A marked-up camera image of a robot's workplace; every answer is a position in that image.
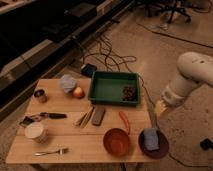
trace fork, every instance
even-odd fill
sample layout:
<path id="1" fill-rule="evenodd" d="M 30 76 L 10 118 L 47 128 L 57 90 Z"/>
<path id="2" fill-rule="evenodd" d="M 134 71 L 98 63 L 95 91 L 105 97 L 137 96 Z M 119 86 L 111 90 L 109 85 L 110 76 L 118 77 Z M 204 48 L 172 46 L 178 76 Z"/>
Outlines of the fork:
<path id="1" fill-rule="evenodd" d="M 42 156 L 42 155 L 53 154 L 53 153 L 58 153 L 58 154 L 62 155 L 62 154 L 67 153 L 68 151 L 69 151 L 69 148 L 61 148 L 56 151 L 36 152 L 35 156 Z"/>

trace red apple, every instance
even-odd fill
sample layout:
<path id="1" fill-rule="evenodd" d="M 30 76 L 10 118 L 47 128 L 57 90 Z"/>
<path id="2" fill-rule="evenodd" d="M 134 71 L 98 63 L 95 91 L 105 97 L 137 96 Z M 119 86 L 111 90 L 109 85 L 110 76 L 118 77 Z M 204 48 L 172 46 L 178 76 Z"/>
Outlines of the red apple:
<path id="1" fill-rule="evenodd" d="M 84 90 L 81 87 L 76 87 L 72 92 L 73 97 L 83 98 L 85 96 Z"/>

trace orange bowl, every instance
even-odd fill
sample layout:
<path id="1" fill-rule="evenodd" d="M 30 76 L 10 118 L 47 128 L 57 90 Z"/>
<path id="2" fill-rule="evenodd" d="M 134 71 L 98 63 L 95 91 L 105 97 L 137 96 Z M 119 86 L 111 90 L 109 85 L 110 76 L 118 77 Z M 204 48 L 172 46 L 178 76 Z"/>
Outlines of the orange bowl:
<path id="1" fill-rule="evenodd" d="M 103 143 L 106 151 L 117 157 L 128 154 L 130 149 L 129 136 L 119 128 L 107 131 L 104 135 Z"/>

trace paper cup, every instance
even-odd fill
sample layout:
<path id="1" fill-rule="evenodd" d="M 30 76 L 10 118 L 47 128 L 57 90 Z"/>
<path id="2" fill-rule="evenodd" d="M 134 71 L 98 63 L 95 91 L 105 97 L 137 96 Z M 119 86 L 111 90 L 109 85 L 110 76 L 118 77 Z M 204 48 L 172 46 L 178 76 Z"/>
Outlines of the paper cup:
<path id="1" fill-rule="evenodd" d="M 47 130 L 40 122 L 33 122 L 25 128 L 25 136 L 29 139 L 42 143 L 47 139 Z"/>

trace orange handle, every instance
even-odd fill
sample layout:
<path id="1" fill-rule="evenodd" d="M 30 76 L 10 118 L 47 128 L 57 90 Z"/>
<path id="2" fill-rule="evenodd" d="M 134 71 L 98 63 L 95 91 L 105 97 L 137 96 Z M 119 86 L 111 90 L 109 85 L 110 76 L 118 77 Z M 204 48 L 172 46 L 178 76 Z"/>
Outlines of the orange handle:
<path id="1" fill-rule="evenodd" d="M 127 134 L 130 134 L 130 125 L 129 120 L 123 111 L 119 111 L 119 116 L 123 120 L 124 125 L 126 127 Z"/>

